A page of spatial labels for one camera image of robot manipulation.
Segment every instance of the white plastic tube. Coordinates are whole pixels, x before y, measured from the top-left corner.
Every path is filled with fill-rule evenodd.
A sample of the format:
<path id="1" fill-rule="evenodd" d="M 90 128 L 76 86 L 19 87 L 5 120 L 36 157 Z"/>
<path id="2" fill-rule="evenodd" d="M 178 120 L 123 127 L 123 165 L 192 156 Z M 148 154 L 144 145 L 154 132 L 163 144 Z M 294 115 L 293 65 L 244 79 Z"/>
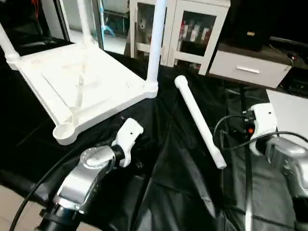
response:
<path id="1" fill-rule="evenodd" d="M 191 92 L 191 90 L 188 87 L 188 83 L 187 83 L 187 79 L 185 76 L 178 76 L 175 79 L 175 85 L 177 86 L 177 88 L 180 90 L 184 101 L 190 111 L 190 113 L 192 114 L 193 120 L 195 121 L 199 132 L 201 133 L 201 136 L 210 152 L 210 154 L 212 155 L 212 158 L 216 164 L 216 167 L 218 169 L 224 169 L 227 164 L 224 160 L 224 158 L 222 157 L 220 150 L 215 146 L 214 142 L 213 142 L 213 136 L 212 133 L 210 131 L 210 129 L 208 128 L 206 121 L 204 120 L 201 111 L 193 97 L 193 94 Z"/>
<path id="2" fill-rule="evenodd" d="M 164 30 L 166 3 L 167 0 L 157 0 L 154 11 L 149 66 L 146 81 L 148 84 L 153 85 L 155 88 L 158 87 L 157 74 Z"/>
<path id="3" fill-rule="evenodd" d="M 83 34 L 83 42 L 85 45 L 90 45 L 92 43 L 92 35 L 90 33 L 90 28 L 87 20 L 87 10 L 85 0 L 77 0 L 79 16 L 81 20 L 81 28 Z"/>
<path id="4" fill-rule="evenodd" d="M 1 23 L 0 23 L 0 46 L 4 51 L 4 55 L 8 64 L 20 58 L 19 54 L 15 51 L 11 41 L 6 35 Z"/>

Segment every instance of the glass door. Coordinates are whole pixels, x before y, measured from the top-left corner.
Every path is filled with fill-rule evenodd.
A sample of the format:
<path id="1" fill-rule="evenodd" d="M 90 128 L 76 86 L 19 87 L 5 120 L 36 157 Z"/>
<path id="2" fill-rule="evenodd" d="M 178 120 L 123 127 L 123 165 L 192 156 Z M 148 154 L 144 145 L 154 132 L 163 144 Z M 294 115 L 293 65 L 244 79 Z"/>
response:
<path id="1" fill-rule="evenodd" d="M 129 45 L 129 1 L 97 1 L 99 2 L 100 22 L 103 30 L 101 33 L 104 50 L 125 54 L 126 46 Z"/>
<path id="2" fill-rule="evenodd" d="M 204 75 L 227 12 L 223 6 L 178 1 L 167 65 Z"/>
<path id="3" fill-rule="evenodd" d="M 161 48 L 161 64 L 167 65 L 168 50 L 171 40 L 173 16 L 175 12 L 176 0 L 167 0 L 165 12 L 165 23 Z M 148 60 L 152 38 L 152 28 L 154 19 L 156 0 L 135 0 L 135 25 L 130 26 L 131 57 L 141 60 Z"/>

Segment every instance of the white cabinet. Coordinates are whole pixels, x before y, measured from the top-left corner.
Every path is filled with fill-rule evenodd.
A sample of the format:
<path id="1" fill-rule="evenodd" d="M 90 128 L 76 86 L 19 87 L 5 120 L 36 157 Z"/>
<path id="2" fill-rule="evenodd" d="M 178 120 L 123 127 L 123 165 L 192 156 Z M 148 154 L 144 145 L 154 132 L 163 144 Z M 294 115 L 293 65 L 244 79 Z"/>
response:
<path id="1" fill-rule="evenodd" d="M 210 73 L 276 88 L 290 66 L 225 51 L 217 51 Z"/>
<path id="2" fill-rule="evenodd" d="M 142 28 L 142 20 L 151 20 L 155 2 L 132 0 L 130 3 L 131 57 L 136 58 L 139 51 L 150 51 L 147 40 L 150 34 L 144 39 L 147 32 Z M 167 0 L 160 63 L 170 67 L 187 66 L 205 75 L 229 6 L 229 0 Z"/>
<path id="3" fill-rule="evenodd" d="M 167 65 L 176 1 L 167 0 L 161 65 Z M 130 56 L 132 58 L 137 57 L 138 51 L 150 52 L 155 3 L 156 0 L 130 1 Z"/>

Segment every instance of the black plastic sheet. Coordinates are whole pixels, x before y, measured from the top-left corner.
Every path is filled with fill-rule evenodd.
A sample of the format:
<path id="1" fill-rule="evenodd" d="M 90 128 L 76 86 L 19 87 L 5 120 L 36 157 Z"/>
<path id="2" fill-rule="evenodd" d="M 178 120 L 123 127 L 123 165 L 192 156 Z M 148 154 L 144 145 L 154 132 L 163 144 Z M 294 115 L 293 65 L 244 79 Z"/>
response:
<path id="1" fill-rule="evenodd" d="M 111 54 L 142 78 L 147 64 Z M 160 67 L 159 93 L 99 123 L 79 135 L 70 146 L 52 137 L 53 123 L 24 82 L 13 71 L 5 73 L 2 92 L 10 98 L 4 127 L 0 182 L 25 196 L 31 187 L 72 148 L 72 159 L 36 192 L 35 201 L 48 205 L 78 155 L 91 146 L 110 144 L 124 121 L 131 117 L 144 127 L 132 150 L 132 164 L 102 181 L 100 195 L 85 222 L 104 231 L 244 231 L 244 150 L 224 153 L 227 168 L 216 169 L 204 141 L 174 85 L 185 75 L 201 112 L 213 129 L 226 114 L 241 113 L 255 103 L 268 102 L 264 89 L 223 80 L 195 77 L 188 71 Z M 241 120 L 229 122 L 243 130 Z M 240 133 L 227 138 L 228 145 L 242 141 Z M 252 155 L 253 230 L 292 230 L 292 199 L 280 172 Z"/>

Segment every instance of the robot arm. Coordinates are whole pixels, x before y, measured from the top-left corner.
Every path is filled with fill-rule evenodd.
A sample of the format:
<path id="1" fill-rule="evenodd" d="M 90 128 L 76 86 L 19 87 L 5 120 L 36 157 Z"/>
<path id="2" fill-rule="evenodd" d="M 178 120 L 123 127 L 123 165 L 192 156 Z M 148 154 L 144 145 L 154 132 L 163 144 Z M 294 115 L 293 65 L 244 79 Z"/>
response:
<path id="1" fill-rule="evenodd" d="M 255 132 L 251 139 L 275 132 L 277 118 L 270 103 L 253 105 L 249 110 L 254 117 Z M 255 155 L 264 155 L 268 162 L 278 168 L 286 178 L 293 198 L 308 198 L 308 150 L 286 138 L 260 139 L 249 145 Z"/>
<path id="2" fill-rule="evenodd" d="M 41 212 L 43 221 L 36 231 L 75 231 L 82 215 L 89 211 L 99 183 L 115 167 L 130 164 L 130 150 L 143 133 L 135 120 L 129 118 L 120 128 L 112 146 L 89 148 L 78 165 L 68 174 L 59 188 L 51 210 Z"/>

